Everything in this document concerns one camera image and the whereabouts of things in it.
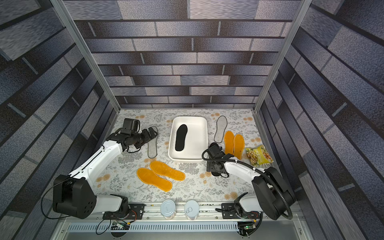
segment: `aluminum frame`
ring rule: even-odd
[[[96,60],[93,58],[93,55],[88,48],[87,44],[84,41],[83,36],[81,35],[79,29],[74,23],[67,7],[63,0],[50,0],[60,19],[62,20],[64,26],[67,28],[77,47],[79,48],[80,53],[83,55],[85,61],[88,63],[90,69],[95,75],[97,81],[99,82],[101,88],[104,90],[105,95],[111,102],[113,108],[116,112],[119,112],[121,107],[113,95],[111,88],[109,87],[103,73],[101,72],[99,66],[96,63]]]
[[[160,213],[160,205],[161,202],[137,202],[141,204],[145,204],[144,213],[142,220],[137,220],[138,222],[194,222],[189,220],[184,215],[184,205],[185,202],[176,202],[176,216],[173,219],[165,219]],[[242,219],[223,219],[222,214],[217,212],[215,208],[221,208],[221,203],[223,202],[199,202],[199,217],[196,222],[233,222],[233,221],[241,221]],[[305,230],[306,223],[305,217],[300,209],[300,206],[297,202],[295,202],[291,206],[291,210],[293,212],[293,219],[288,220],[284,217],[279,217],[276,221],[293,221],[295,225],[295,229],[299,235],[300,240],[310,240],[307,238],[307,234],[300,234],[303,230]],[[52,240],[62,240],[64,239],[66,233],[68,232],[68,227],[71,223],[99,223],[103,218],[102,214],[92,214],[85,219],[79,219],[76,217],[67,217],[59,221],[54,234],[52,235]],[[263,216],[263,221],[275,221],[268,218],[266,215]]]
[[[282,47],[281,47],[281,49],[277,55],[276,61],[272,65],[271,71],[269,72],[268,78],[267,78],[267,80],[266,80],[266,82],[262,88],[262,91],[259,94],[259,96],[257,97],[255,107],[254,107],[254,112],[259,111],[259,109],[261,108],[261,105],[263,104],[263,101],[264,101],[264,99],[265,99],[265,97],[269,91],[269,88],[271,87],[272,82],[275,80],[275,78],[277,76],[278,69],[279,69],[281,63],[283,62],[283,59],[284,59],[289,47],[291,46],[293,38],[295,37],[297,30],[299,29],[300,24],[303,21],[303,18],[305,16],[305,14],[307,13],[308,8],[311,5],[311,2],[312,2],[312,0],[301,0],[300,6],[296,12],[294,19],[292,20],[292,25],[288,31],[288,34],[284,38],[283,45],[282,45]]]

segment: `white tray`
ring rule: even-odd
[[[181,125],[187,125],[184,149],[175,150],[176,132]],[[203,117],[180,116],[173,119],[170,131],[168,156],[179,162],[203,162],[201,154],[208,148],[208,126]]]

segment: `snack bag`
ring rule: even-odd
[[[260,145],[257,148],[245,148],[245,152],[249,160],[251,161],[251,165],[254,167],[270,167],[270,163],[273,162],[271,156],[269,156],[267,150],[264,145]]]

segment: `mounting plate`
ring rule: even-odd
[[[131,210],[135,211],[137,213],[136,220],[141,220],[143,217],[143,212],[144,212],[144,206],[145,204],[129,204],[131,207]],[[126,218],[127,220],[134,220],[135,219],[135,214],[130,211],[131,214]]]
[[[234,205],[235,205],[234,203],[221,204],[221,209],[223,210],[223,212],[222,212],[223,219],[242,219],[242,218],[238,217],[238,215],[236,214]],[[260,218],[260,215],[257,212],[255,212],[255,213],[249,212],[248,216],[250,219]]]
[[[144,206],[145,204],[129,204],[129,207],[130,207],[130,211],[129,211],[129,215],[124,219],[124,220],[134,220],[136,218],[136,220],[141,220],[142,217],[143,217],[143,212],[144,212]],[[109,214],[113,212],[106,212],[103,214],[103,219],[104,220],[119,220],[120,218],[117,218],[117,217],[110,217]]]

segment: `black cable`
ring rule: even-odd
[[[127,150],[127,153],[135,153],[135,152],[138,152],[138,151],[140,151],[140,149],[141,149],[141,147],[139,148],[139,150],[137,150],[137,151],[134,151],[134,152],[128,152],[128,150]]]
[[[118,128],[118,129],[115,131],[115,133],[119,133],[121,129],[122,129],[122,127]]]
[[[128,223],[127,223],[126,221],[124,221],[124,220],[122,220],[122,219],[120,219],[120,221],[123,221],[126,225],[128,225]]]
[[[235,209],[232,209],[231,211],[223,210],[223,209],[215,209],[215,211],[218,211],[218,212],[233,212],[233,211],[235,211]]]
[[[111,216],[109,216],[109,226],[104,230],[104,232],[102,232],[102,233],[97,233],[97,229],[99,228],[100,224],[101,224],[103,221],[104,221],[104,219],[101,220],[101,222],[99,222],[99,224],[98,224],[97,227],[96,227],[95,232],[96,232],[97,235],[101,235],[101,234],[105,233],[105,232],[109,229],[109,227],[111,226],[111,223],[112,223],[112,221],[111,221]]]
[[[204,152],[201,154],[201,158],[206,160],[206,161],[211,161],[212,159],[206,159],[204,157],[204,154],[207,152],[208,149],[204,150]],[[244,165],[246,167],[249,167],[250,169],[253,169],[254,167],[245,163],[245,162],[242,162],[242,161],[235,161],[235,160],[232,160],[232,159],[213,159],[215,161],[220,161],[220,162],[236,162],[236,163],[240,163],[241,165]],[[277,194],[279,195],[281,201],[283,202],[283,205],[288,213],[288,215],[286,215],[285,213],[282,213],[281,215],[283,217],[285,217],[286,219],[292,219],[293,218],[293,214],[292,214],[292,210],[291,208],[289,207],[287,201],[285,200],[284,196],[283,196],[283,193],[281,192],[280,188],[276,185],[276,183],[267,175],[265,174],[264,172],[258,170],[257,168],[255,168],[255,172],[257,172],[258,174],[260,174],[261,176],[264,177],[264,179],[270,184],[272,185],[272,187],[275,189],[275,191],[277,192]]]
[[[89,161],[89,163],[87,163],[87,165],[85,165],[83,168],[82,168],[82,170],[84,170],[97,156],[99,156],[100,155],[100,153],[102,153],[102,152],[99,152],[94,158],[92,158],[90,161]]]
[[[50,187],[44,194],[43,196],[41,197],[41,200],[40,200],[40,209],[41,209],[41,213],[43,214],[44,217],[48,218],[48,219],[61,219],[61,218],[66,218],[66,217],[70,217],[70,215],[68,216],[63,216],[63,217],[48,217],[47,215],[45,215],[44,211],[43,211],[43,198],[45,197],[45,195],[49,192],[49,190],[51,190],[52,188],[54,188],[55,186],[67,181],[68,179],[65,179],[64,181],[61,181],[55,185],[53,185],[52,187]]]
[[[254,233],[261,225],[263,221],[263,212],[260,212],[260,220],[259,220],[259,223],[257,224],[257,226],[254,228],[254,229],[244,229],[244,228],[240,228],[239,231],[237,232],[240,236],[242,237],[249,237],[252,233]]]

